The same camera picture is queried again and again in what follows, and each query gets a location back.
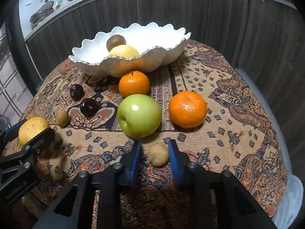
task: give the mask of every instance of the kiwi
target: kiwi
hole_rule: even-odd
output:
[[[111,36],[106,43],[106,48],[110,52],[112,48],[118,45],[126,45],[126,40],[123,36],[116,34]]]

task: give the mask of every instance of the green apple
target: green apple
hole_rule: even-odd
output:
[[[121,129],[127,135],[141,138],[151,135],[161,123],[162,113],[158,103],[147,95],[130,95],[117,109]]]

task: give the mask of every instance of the yellow fruit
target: yellow fruit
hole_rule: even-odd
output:
[[[68,114],[67,111],[65,110],[59,110],[57,111],[57,113],[55,114],[55,119],[56,119],[56,124],[60,127],[60,128],[64,128],[70,120],[70,116]]]
[[[48,121],[40,116],[27,120],[19,129],[19,141],[22,145],[30,141],[47,127],[51,127]]]
[[[118,56],[125,59],[140,56],[139,52],[130,45],[118,45],[111,49],[109,56]]]

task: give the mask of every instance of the orange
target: orange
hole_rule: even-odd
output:
[[[124,98],[134,94],[146,95],[149,89],[149,79],[140,71],[132,71],[125,74],[119,82],[119,92]]]
[[[183,128],[192,128],[203,122],[207,106],[201,95],[182,91],[170,100],[168,112],[173,123]]]

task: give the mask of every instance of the screw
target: screw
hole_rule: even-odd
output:
[[[188,164],[188,168],[191,169],[191,170],[195,169],[196,167],[197,167],[197,164],[195,162],[190,162]]]
[[[78,174],[79,177],[86,177],[87,175],[88,175],[88,172],[85,171],[85,170],[82,170],[82,171]]]
[[[222,172],[222,174],[225,176],[225,177],[230,177],[231,175],[232,175],[232,173],[231,173],[231,171],[229,171],[229,170],[224,170],[223,172]]]
[[[31,163],[30,162],[26,162],[25,164],[24,164],[24,167],[27,169],[27,168],[29,168],[31,166]]]
[[[121,163],[115,163],[115,164],[113,164],[113,167],[114,167],[115,169],[120,169],[120,168],[123,167],[123,165],[122,165]]]

